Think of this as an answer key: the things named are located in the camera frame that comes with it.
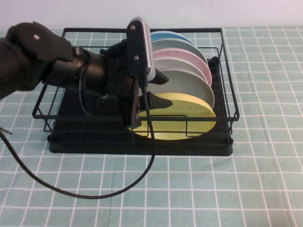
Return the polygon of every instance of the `robotic arm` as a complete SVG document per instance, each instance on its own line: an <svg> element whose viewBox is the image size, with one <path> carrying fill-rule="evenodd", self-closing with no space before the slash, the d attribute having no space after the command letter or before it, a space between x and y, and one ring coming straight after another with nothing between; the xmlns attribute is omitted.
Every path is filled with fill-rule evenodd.
<svg viewBox="0 0 303 227"><path fill-rule="evenodd" d="M112 96L118 99L126 128L141 125L138 112L146 111L153 139L150 163L142 175L122 190L87 196L56 188L35 176L22 162L0 128L0 138L13 157L34 180L56 192L82 199L112 197L138 184L148 173L155 157L155 139L149 109L166 108L170 100L147 92L148 83L164 84L168 78L154 68L150 30L136 17L127 27L126 40L100 54L72 46L39 23L21 23L9 29L0 39L0 100L19 91L33 90L40 82L66 89L79 90L83 110L87 113L84 94Z"/></svg>

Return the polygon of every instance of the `green checkered tablecloth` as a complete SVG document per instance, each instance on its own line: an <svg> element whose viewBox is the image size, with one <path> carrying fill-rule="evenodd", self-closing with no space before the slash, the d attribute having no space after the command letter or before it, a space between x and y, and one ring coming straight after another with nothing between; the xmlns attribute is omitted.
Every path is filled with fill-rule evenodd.
<svg viewBox="0 0 303 227"><path fill-rule="evenodd" d="M303 26L227 27L223 34L241 113L232 156L156 157L135 188L87 201L35 183L0 142L0 226L303 227ZM186 35L197 45L221 44L217 36ZM75 45L122 38L67 34ZM109 193L141 174L146 156L51 153L43 122L31 116L41 87L0 101L0 126L14 133L9 140L35 174L84 194ZM47 89L42 110L54 91Z"/></svg>

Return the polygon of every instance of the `black cable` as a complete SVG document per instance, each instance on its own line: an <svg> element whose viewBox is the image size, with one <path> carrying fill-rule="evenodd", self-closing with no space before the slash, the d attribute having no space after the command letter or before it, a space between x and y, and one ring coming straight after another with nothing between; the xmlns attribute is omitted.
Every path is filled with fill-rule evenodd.
<svg viewBox="0 0 303 227"><path fill-rule="evenodd" d="M82 73L80 74L79 95L80 95L81 107L82 107L84 113L87 115L92 115L90 113L90 111L88 110L88 106L85 101L85 76L86 76L86 72L87 72L88 68L89 68L89 63L87 63L86 66L84 66L84 69L82 70Z"/></svg>
<svg viewBox="0 0 303 227"><path fill-rule="evenodd" d="M21 168L30 176L32 177L35 181L39 182L40 184L42 184L43 186L52 189L56 192L59 192L61 194L64 195L68 195L71 197L76 197L76 198L80 198L80 199L88 199L88 200L98 200L98 199L105 199L105 198L109 198L109 197L113 197L115 195L119 195L122 194L124 192L126 192L127 190L131 189L132 187L134 187L136 184L138 184L144 177L145 175L148 173L148 171L150 170L153 161L155 159L155 151L156 151L156 141L155 141L155 136L154 136L154 131L153 131L153 127L152 127L152 118L151 118L151 114L150 114L150 110L148 107L148 101L147 101L147 91L146 88L142 89L142 94L143 94L143 100L144 100L144 104L146 107L146 113L147 113L147 122L148 125L151 129L151 138L152 138L152 153L151 153L151 160L148 164L148 166L146 167L145 171L142 173L142 175L136 180L134 181L132 184L130 184L129 186L125 187L122 190L119 190L117 192L111 193L111 194L107 194L107 195L96 195L96 196L90 196L90 195L80 195L80 194L75 194L72 192L68 192L59 188L56 188L48 183L46 183L45 181L43 181L42 179L40 179L39 177L37 177L36 175L34 175L28 168L27 166L22 162L22 160L19 158L18 154L15 152L14 148L12 147L11 143L8 141L8 139L5 137L5 135L3 134L3 132L0 130L0 138L4 141L5 145L8 147L9 151L11 152L11 154L13 155L13 157L15 158L15 160L19 163L19 165L21 166Z"/></svg>

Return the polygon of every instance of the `plate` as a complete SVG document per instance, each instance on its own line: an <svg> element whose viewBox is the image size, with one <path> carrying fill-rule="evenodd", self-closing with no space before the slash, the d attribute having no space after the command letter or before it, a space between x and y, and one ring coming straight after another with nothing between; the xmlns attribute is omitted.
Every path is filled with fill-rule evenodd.
<svg viewBox="0 0 303 227"><path fill-rule="evenodd" d="M212 108L205 101L186 94L180 93L162 93L157 96L165 99L169 99L173 102L173 105L163 109L150 110L151 115L186 115L188 117L215 117L215 113ZM139 116L146 117L146 112L139 113ZM188 133L187 135L183 132L186 131L186 122L157 122L152 121L152 126L155 132L155 139L157 140L184 140L189 137L199 136L205 132L210 131L216 122L187 122L187 131L199 132L199 133ZM147 133L148 127L147 122L142 121L142 126L133 131L141 136L147 136L151 138L151 134Z"/></svg>
<svg viewBox="0 0 303 227"><path fill-rule="evenodd" d="M174 57L154 58L153 64L160 71L163 68L165 68L165 69L178 68L178 69L189 70L189 71L199 75L204 81L207 82L206 77L204 76L203 72L201 72L201 70L198 69L195 65L193 65L192 63L190 63L184 59L174 58Z"/></svg>
<svg viewBox="0 0 303 227"><path fill-rule="evenodd" d="M202 59L202 61L204 61L208 65L207 60L202 54L202 52L199 51L199 49L196 46L184 40L180 40L176 38L165 38L165 39L159 39L157 41L154 41L151 44L154 52L164 48L179 48L179 49L187 50L197 55L199 58Z"/></svg>
<svg viewBox="0 0 303 227"><path fill-rule="evenodd" d="M179 68L170 68L160 70L169 81L162 85L148 84L147 90L153 94L160 93L182 93L198 97L214 107L214 93L207 82L201 79L197 74Z"/></svg>
<svg viewBox="0 0 303 227"><path fill-rule="evenodd" d="M185 36L176 33L176 32L170 32L170 31L158 31L158 32L152 32L151 33L151 41L157 41L159 39L163 38L176 38L176 39L182 39L192 45L195 45L192 41L187 39Z"/></svg>
<svg viewBox="0 0 303 227"><path fill-rule="evenodd" d="M163 58L163 57L176 57L184 59L194 66L196 66L205 76L209 86L212 85L212 74L204 61L202 61L197 55L192 52L179 49L179 48L165 48L153 53L154 59Z"/></svg>

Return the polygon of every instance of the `black wire rack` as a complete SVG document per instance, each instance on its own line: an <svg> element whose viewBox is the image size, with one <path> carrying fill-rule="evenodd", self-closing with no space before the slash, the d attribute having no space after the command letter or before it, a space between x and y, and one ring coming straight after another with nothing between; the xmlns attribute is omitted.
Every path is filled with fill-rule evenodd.
<svg viewBox="0 0 303 227"><path fill-rule="evenodd" d="M172 31L177 33L194 34L211 45L198 46L207 56L212 73L212 90L215 103L216 117L187 117L186 115L152 115L152 121L184 122L185 131L155 131L164 133L184 133L185 140L157 140L157 155L191 155L191 156L229 156L232 154L233 139L232 124L240 117L234 92L232 77L220 28L182 28L182 29L151 29L151 31ZM95 34L125 34L126 29L113 28L65 28L62 37L68 33ZM84 45L83 48L99 50L109 46ZM137 154L151 153L151 139L147 138L148 130L142 131L145 136L139 136L123 127L122 118L115 100L102 99L96 96L86 96L88 107L94 116L87 116L82 110L79 93L56 88L52 102L42 112L43 98L47 93L44 85L33 110L35 119L45 121L44 131L50 151L54 153L95 153L95 154ZM215 126L208 132L188 131L187 126L192 122L216 121Z"/></svg>

